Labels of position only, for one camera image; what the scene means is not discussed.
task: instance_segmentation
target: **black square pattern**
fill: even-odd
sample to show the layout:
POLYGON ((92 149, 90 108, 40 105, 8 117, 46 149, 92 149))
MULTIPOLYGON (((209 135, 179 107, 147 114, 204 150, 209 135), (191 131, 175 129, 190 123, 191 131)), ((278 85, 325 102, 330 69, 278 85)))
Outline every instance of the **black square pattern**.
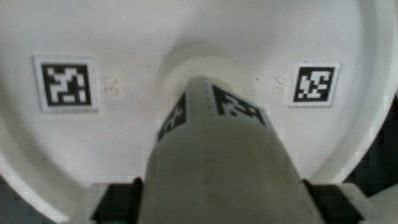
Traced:
POLYGON ((255 120, 264 125, 259 108, 243 101, 218 86, 211 85, 216 115, 255 120))
POLYGON ((334 70, 334 67, 300 67, 293 102, 328 101, 334 70))
POLYGON ((87 64, 40 64, 47 107, 90 106, 87 64))

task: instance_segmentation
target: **white curved surface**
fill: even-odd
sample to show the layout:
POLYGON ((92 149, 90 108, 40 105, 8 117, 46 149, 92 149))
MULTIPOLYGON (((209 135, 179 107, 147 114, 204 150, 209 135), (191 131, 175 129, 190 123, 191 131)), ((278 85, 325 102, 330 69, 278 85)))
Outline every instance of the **white curved surface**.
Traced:
POLYGON ((341 181, 360 160, 396 91, 390 0, 0 0, 0 172, 46 216, 65 221, 95 182, 142 176, 158 113, 159 66, 172 49, 209 43, 254 85, 254 101, 302 177, 341 181), (92 55, 99 112, 44 114, 31 55, 92 55), (289 108, 294 63, 339 62, 330 108, 289 108), (119 95, 103 77, 119 79, 119 95), (282 77, 284 93, 271 92, 282 77))

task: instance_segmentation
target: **white ceramic surface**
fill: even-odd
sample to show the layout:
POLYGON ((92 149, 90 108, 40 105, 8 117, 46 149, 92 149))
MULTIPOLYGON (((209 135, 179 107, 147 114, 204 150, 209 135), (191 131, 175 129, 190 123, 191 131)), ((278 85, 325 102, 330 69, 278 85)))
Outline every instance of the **white ceramic surface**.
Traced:
POLYGON ((190 43, 216 46, 246 72, 302 177, 342 180, 396 91, 394 7, 392 0, 0 0, 0 172, 56 222, 92 183, 143 175, 165 119, 159 67, 190 43), (97 112, 42 113, 37 54, 92 56, 97 112), (332 107, 287 107, 305 61, 341 63, 332 107))

